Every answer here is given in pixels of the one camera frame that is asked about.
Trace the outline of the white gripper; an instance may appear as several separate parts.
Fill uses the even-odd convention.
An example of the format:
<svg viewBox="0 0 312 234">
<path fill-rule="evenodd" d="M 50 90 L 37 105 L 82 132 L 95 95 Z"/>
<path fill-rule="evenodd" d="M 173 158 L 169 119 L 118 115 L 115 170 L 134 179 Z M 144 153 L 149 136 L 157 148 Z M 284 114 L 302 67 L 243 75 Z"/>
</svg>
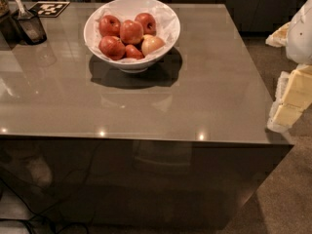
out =
<svg viewBox="0 0 312 234">
<path fill-rule="evenodd" d="M 304 3 L 291 22 L 270 34 L 265 44 L 286 47 L 287 57 L 298 63 L 291 73 L 281 73 L 269 112 L 267 128 L 283 133 L 312 103 L 312 0 Z"/>
</svg>

